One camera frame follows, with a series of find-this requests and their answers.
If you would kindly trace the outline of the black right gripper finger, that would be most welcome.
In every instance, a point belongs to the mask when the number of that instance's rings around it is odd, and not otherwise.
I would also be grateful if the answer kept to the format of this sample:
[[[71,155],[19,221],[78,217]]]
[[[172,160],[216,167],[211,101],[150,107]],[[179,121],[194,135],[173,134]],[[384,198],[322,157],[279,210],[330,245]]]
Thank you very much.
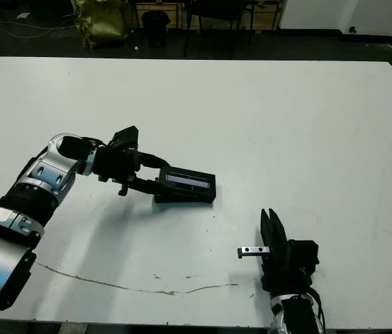
[[[269,233],[272,243],[285,244],[287,242],[285,229],[282,222],[273,209],[269,209],[270,227]]]
[[[263,245],[267,248],[270,248],[270,216],[271,209],[261,210],[260,233],[263,240]]]

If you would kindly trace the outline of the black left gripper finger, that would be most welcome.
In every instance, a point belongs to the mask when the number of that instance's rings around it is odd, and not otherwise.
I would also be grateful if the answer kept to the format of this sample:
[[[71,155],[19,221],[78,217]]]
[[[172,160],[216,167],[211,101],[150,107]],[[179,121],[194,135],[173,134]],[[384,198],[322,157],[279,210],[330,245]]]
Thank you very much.
[[[138,177],[133,179],[133,190],[141,193],[158,195],[162,193],[162,185],[154,180],[144,180]]]
[[[166,160],[157,157],[153,154],[139,152],[138,158],[140,164],[148,168],[161,169],[163,167],[169,166],[169,163]]]

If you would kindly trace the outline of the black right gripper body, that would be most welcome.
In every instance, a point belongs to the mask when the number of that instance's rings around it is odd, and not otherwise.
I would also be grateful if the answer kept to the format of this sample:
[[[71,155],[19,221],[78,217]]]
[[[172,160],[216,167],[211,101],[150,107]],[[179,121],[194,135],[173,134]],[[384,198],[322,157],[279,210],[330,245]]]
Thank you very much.
[[[272,296],[307,294],[312,285],[313,241],[289,239],[285,244],[243,246],[238,258],[260,257],[262,288]]]

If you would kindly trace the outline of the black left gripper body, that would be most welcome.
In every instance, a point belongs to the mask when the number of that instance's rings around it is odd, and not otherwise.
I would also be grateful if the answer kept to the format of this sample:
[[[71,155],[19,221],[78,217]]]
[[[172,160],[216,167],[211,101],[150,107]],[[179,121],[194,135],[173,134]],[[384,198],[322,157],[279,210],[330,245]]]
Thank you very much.
[[[101,182],[112,180],[121,184],[119,196],[125,196],[128,192],[129,183],[133,181],[136,172],[140,170],[139,152],[134,148],[110,148],[100,147],[97,149],[94,160],[94,174]]]

